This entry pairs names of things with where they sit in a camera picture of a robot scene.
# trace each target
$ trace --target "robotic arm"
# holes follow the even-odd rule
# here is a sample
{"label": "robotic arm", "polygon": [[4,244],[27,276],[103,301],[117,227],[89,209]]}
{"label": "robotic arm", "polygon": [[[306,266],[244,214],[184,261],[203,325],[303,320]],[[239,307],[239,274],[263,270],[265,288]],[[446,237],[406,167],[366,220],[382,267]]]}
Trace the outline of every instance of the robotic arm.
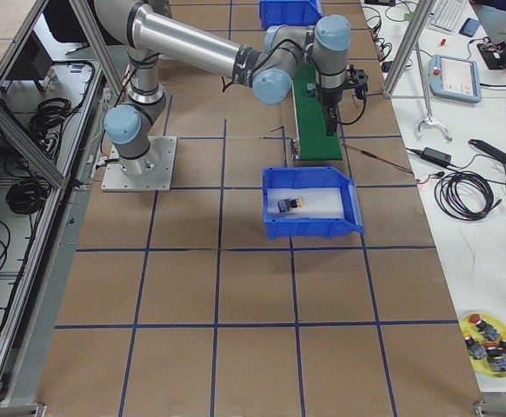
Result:
{"label": "robotic arm", "polygon": [[95,0],[95,6],[104,28],[129,45],[132,107],[118,106],[105,119],[128,174],[143,174],[155,164],[147,132],[166,102],[158,83],[156,53],[251,87],[265,104],[278,104],[287,96],[299,63],[313,63],[316,98],[323,106],[328,136],[336,133],[336,106],[343,91],[356,89],[358,98],[364,98],[367,89],[363,71],[347,65],[350,22],[342,16],[323,17],[310,27],[271,27],[265,51],[259,51],[162,16],[138,0]]}

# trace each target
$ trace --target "keyboard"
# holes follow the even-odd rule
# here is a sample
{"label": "keyboard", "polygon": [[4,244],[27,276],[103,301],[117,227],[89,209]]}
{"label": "keyboard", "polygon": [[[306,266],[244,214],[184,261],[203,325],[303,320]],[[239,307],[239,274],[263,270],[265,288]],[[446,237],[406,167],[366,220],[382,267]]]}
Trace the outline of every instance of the keyboard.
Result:
{"label": "keyboard", "polygon": [[435,11],[429,20],[429,29],[452,33],[467,0],[436,0]]}

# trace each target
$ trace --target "yellow plate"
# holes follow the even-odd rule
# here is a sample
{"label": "yellow plate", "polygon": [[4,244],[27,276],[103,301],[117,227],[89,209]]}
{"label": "yellow plate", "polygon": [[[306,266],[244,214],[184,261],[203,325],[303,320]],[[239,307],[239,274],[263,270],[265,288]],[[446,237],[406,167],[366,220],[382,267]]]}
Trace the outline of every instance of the yellow plate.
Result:
{"label": "yellow plate", "polygon": [[[475,324],[469,322],[469,318],[473,314],[479,314],[482,320],[488,322],[493,328],[498,331],[498,333],[500,333],[501,337],[506,337],[506,325],[496,317],[486,313],[471,313],[463,317],[463,319],[460,321],[460,327],[464,333],[469,332],[475,341],[483,344],[488,340],[483,337],[483,333],[479,333]],[[506,377],[506,372],[493,372],[487,363],[486,357],[480,360],[471,358],[471,365],[473,365],[473,368],[480,374],[487,375],[492,378]]]}

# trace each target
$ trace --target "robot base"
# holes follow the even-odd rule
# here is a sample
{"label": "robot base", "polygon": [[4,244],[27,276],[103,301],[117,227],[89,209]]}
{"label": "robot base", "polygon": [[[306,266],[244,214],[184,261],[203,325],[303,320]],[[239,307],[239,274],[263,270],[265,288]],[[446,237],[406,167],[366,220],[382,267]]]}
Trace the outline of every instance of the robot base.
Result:
{"label": "robot base", "polygon": [[[122,171],[119,163],[110,163],[104,173],[103,191],[170,191],[177,138],[175,136],[151,136],[149,139],[151,146],[158,147],[160,152],[160,161],[152,172],[132,177]],[[109,158],[118,158],[115,147],[112,147]]]}

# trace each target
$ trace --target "red cap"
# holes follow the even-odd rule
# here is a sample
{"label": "red cap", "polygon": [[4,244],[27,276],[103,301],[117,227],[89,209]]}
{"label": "red cap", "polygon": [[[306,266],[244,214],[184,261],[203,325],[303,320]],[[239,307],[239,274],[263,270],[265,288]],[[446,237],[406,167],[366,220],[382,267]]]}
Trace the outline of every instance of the red cap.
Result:
{"label": "red cap", "polygon": [[480,320],[481,317],[479,316],[479,314],[472,314],[468,319],[468,321],[473,324],[477,324]]}

